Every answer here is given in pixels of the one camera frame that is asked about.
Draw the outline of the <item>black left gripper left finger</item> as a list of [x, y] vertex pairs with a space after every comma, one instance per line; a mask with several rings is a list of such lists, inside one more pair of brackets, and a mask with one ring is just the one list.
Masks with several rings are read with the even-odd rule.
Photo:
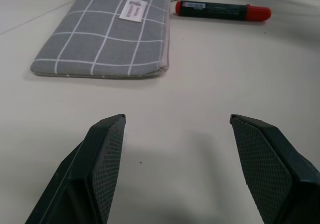
[[93, 125], [60, 163], [25, 224], [107, 224], [125, 124], [118, 114]]

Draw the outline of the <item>grey checked fabric pouch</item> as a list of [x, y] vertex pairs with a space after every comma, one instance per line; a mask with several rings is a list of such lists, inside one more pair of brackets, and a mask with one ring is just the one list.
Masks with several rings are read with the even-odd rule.
[[160, 75], [169, 68], [174, 1], [180, 0], [75, 0], [30, 70], [56, 77]]

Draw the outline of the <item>black marker with red cap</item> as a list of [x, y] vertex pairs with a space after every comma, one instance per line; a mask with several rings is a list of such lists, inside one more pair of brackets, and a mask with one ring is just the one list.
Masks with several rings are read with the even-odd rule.
[[272, 15], [270, 8], [251, 5], [178, 1], [175, 7], [177, 16], [190, 18], [264, 22]]

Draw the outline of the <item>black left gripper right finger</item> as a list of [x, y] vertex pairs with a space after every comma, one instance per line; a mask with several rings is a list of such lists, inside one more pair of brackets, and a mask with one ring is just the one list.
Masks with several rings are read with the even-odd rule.
[[264, 224], [320, 224], [320, 171], [277, 127], [237, 114], [229, 122]]

